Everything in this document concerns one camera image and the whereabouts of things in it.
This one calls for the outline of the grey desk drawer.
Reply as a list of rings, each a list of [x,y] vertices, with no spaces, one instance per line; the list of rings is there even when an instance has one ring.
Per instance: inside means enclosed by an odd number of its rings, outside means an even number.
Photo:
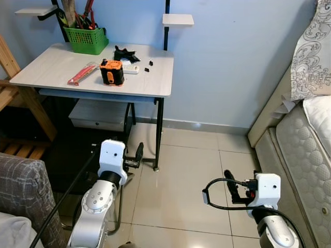
[[[124,132],[134,123],[133,113],[128,102],[80,99],[68,117],[78,128]]]

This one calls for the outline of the grey plaid sofa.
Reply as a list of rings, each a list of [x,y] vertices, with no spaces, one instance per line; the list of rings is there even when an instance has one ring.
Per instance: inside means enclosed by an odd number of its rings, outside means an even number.
[[[66,245],[59,224],[47,224],[55,205],[43,161],[0,152],[0,212],[28,218],[33,230],[44,228],[40,239],[45,248]]]

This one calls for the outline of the beige bed frame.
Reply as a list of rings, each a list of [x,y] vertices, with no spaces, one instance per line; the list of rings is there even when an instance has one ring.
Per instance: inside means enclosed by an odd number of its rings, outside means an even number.
[[[287,68],[277,87],[270,92],[267,104],[263,107],[253,126],[251,126],[248,139],[251,147],[256,151],[256,158],[261,172],[273,173],[281,177],[282,189],[278,210],[285,213],[295,223],[299,231],[299,238],[303,241],[305,248],[318,248],[314,235],[309,230],[305,211],[293,188],[279,142],[272,130],[281,121],[280,117],[274,117],[274,113],[283,105],[283,97],[286,99],[290,97],[290,91],[290,68]]]

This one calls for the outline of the white paper tag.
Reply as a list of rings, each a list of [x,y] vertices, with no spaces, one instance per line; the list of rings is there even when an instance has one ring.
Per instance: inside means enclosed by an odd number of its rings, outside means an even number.
[[[274,112],[272,113],[272,118],[283,118],[284,115],[290,113],[290,111],[295,108],[295,106],[296,101],[288,101],[286,99],[282,99],[282,104],[274,110]]]

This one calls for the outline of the grey quilted mattress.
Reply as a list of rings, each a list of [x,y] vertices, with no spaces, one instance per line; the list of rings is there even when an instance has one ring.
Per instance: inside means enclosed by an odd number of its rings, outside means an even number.
[[[313,248],[331,248],[329,157],[301,105],[281,119],[275,136],[312,235]]]

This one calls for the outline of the small white shelf board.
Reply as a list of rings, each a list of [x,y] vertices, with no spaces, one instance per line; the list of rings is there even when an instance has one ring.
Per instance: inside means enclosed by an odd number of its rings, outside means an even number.
[[[192,27],[194,26],[194,19],[191,14],[164,13],[162,23],[165,27]]]
[[[14,12],[16,15],[26,15],[32,17],[40,17],[50,14],[53,10],[56,10],[57,7],[55,5],[50,6],[42,6],[42,7],[28,7],[17,10]]]

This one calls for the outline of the white remote control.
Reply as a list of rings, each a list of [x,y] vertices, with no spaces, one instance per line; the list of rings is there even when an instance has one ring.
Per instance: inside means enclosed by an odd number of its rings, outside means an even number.
[[[140,72],[140,66],[137,65],[123,65],[123,71],[125,74],[137,75]]]

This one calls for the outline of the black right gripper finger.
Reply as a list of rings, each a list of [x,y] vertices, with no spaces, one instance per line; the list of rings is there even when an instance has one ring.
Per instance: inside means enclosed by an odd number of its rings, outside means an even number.
[[[241,203],[241,196],[238,192],[238,183],[234,179],[234,176],[232,175],[230,170],[225,170],[224,175],[227,182],[227,187],[230,192],[232,203]]]

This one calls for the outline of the green plastic basket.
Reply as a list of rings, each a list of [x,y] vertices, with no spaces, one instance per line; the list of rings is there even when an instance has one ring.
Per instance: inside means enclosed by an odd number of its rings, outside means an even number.
[[[76,53],[97,56],[109,44],[106,31],[103,28],[83,30],[79,28],[64,28],[69,44]]]

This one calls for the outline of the black metal shelf post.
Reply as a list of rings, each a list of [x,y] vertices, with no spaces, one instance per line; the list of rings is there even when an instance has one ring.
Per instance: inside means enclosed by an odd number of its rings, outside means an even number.
[[[68,26],[68,21],[66,19],[64,10],[59,7],[57,0],[51,0],[51,3],[52,3],[52,5],[54,5],[56,7],[56,9],[50,10],[45,15],[39,15],[37,18],[40,21],[44,21],[44,20],[50,18],[52,15],[55,15],[56,19],[57,19],[57,23],[59,24],[59,27],[60,27],[60,31],[62,32],[64,42],[69,42],[68,35],[65,31],[65,27]]]
[[[164,14],[170,14],[171,0],[164,0]],[[163,24],[163,50],[168,51],[169,27]]]

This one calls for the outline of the long red flat pack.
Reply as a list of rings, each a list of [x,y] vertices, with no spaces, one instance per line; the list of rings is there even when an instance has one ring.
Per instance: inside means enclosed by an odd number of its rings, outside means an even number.
[[[68,85],[78,86],[81,80],[84,80],[87,76],[89,76],[95,69],[99,68],[99,64],[95,62],[89,62],[85,65],[78,73],[76,73],[73,78],[68,80]]]

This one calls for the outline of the red handled pliers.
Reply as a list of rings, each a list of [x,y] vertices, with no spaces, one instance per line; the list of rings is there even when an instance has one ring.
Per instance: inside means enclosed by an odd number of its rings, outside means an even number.
[[[96,30],[98,28],[92,9],[93,3],[94,0],[87,0],[84,12],[82,14],[76,14],[76,28],[82,30]]]

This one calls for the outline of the white wood desk black legs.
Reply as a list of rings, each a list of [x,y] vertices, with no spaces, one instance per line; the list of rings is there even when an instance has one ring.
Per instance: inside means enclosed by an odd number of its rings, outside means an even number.
[[[136,63],[140,66],[139,74],[125,74],[124,84],[121,86],[105,85],[102,82],[100,69],[80,81],[78,86],[68,85],[68,80],[78,73],[89,62],[100,64],[103,59],[111,60],[114,47],[135,51],[140,59]],[[172,92],[172,78],[174,55],[150,45],[131,43],[110,43],[101,54],[94,56],[76,53],[68,43],[55,43],[47,48],[40,56],[19,72],[10,83],[17,86],[35,87],[41,95],[65,97],[74,99],[90,99],[95,101],[128,102],[134,111],[137,102],[151,102],[157,107],[156,125],[151,129],[144,129],[151,139],[130,139],[132,126],[137,123],[135,111],[132,114],[134,123],[128,125],[123,134],[127,142],[126,148],[133,152],[144,144],[144,161],[152,164],[154,171],[159,170],[159,148],[163,130],[164,100]]]

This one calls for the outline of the pale grey cloth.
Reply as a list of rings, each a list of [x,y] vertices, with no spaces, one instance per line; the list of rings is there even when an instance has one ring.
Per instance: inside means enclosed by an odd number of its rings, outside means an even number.
[[[34,232],[28,218],[0,212],[0,248],[29,248]]]

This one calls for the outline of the brown wooden rack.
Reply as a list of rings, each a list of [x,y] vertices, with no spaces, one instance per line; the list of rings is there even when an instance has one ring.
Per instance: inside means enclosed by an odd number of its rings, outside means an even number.
[[[33,114],[41,129],[47,135],[49,141],[30,141],[24,139],[0,138],[0,153],[16,156],[19,158],[41,159],[43,154],[51,146],[57,136],[57,129],[47,115],[47,111],[42,106],[42,102],[37,96],[36,89],[27,86],[17,86],[10,83],[20,71],[21,67],[10,51],[5,38],[0,35],[0,66],[7,73],[8,78],[3,80],[0,77],[0,111],[7,106],[27,108]]]

